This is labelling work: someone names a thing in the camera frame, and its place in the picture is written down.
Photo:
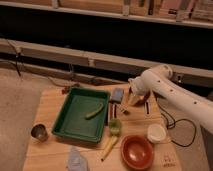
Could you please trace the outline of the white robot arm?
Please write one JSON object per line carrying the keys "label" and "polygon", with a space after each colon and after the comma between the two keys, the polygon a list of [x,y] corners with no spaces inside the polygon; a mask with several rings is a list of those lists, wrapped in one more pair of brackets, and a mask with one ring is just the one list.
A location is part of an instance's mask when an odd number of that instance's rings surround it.
{"label": "white robot arm", "polygon": [[172,76],[171,67],[162,64],[146,69],[140,76],[130,78],[129,84],[134,95],[144,96],[150,90],[160,94],[198,120],[213,134],[213,102],[174,84],[171,81]]}

